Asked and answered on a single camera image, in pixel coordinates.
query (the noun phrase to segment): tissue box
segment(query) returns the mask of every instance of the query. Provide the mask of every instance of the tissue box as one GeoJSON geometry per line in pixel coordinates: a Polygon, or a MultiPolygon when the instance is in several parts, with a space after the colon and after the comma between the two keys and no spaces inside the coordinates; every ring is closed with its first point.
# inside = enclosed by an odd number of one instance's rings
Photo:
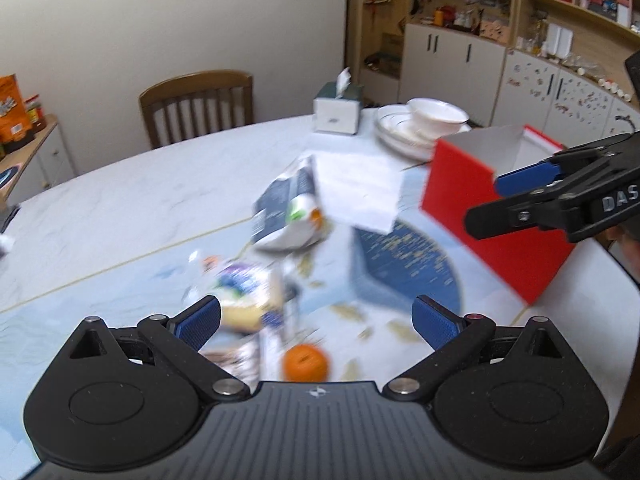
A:
{"type": "Polygon", "coordinates": [[[443,137],[436,145],[422,209],[451,231],[520,295],[533,303],[544,292],[573,244],[559,230],[526,229],[476,240],[466,233],[468,209],[500,196],[494,180],[561,150],[530,126],[471,130],[443,137]]]}
{"type": "Polygon", "coordinates": [[[354,135],[360,124],[362,86],[350,84],[340,99],[335,82],[327,83],[314,99],[314,127],[319,132],[354,135]]]}

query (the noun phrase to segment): blue gripper pad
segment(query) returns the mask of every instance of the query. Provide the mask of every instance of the blue gripper pad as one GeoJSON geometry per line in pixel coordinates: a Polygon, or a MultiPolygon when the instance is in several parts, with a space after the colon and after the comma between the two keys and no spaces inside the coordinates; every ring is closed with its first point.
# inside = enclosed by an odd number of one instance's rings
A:
{"type": "Polygon", "coordinates": [[[215,296],[205,296],[173,317],[169,330],[194,350],[200,350],[220,327],[220,303],[215,296]]]}
{"type": "Polygon", "coordinates": [[[442,348],[466,327],[464,319],[426,296],[415,298],[411,309],[411,319],[415,331],[434,350],[442,348]]]}
{"type": "Polygon", "coordinates": [[[494,188],[500,196],[513,196],[551,184],[559,176],[560,166],[544,160],[499,176],[495,181],[494,188]]]}

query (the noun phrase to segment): metal screw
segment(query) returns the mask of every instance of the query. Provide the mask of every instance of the metal screw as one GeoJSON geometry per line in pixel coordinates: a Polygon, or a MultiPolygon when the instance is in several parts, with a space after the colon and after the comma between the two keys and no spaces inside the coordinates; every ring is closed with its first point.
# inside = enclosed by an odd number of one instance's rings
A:
{"type": "Polygon", "coordinates": [[[238,379],[220,379],[213,383],[213,391],[220,395],[235,395],[239,394],[244,388],[244,383],[238,381],[238,379]]]}
{"type": "Polygon", "coordinates": [[[420,383],[409,377],[398,377],[389,383],[389,389],[396,394],[406,395],[417,392],[420,383]]]}

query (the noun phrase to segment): blue placemat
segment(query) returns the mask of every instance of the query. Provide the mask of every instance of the blue placemat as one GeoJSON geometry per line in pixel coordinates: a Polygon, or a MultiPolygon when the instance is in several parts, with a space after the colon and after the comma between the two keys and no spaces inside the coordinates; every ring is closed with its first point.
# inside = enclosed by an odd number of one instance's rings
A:
{"type": "Polygon", "coordinates": [[[460,288],[440,247],[426,234],[397,221],[388,235],[354,230],[352,277],[363,300],[411,310],[426,294],[458,314],[460,288]]]}

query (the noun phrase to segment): cabinet handle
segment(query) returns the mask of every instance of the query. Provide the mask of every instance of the cabinet handle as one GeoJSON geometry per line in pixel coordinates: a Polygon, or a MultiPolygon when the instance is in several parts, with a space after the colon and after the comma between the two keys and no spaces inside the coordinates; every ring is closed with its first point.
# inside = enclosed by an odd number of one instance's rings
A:
{"type": "Polygon", "coordinates": [[[562,83],[564,82],[564,77],[560,78],[560,84],[558,85],[558,93],[556,94],[556,101],[560,98],[560,91],[562,90],[562,83]]]}

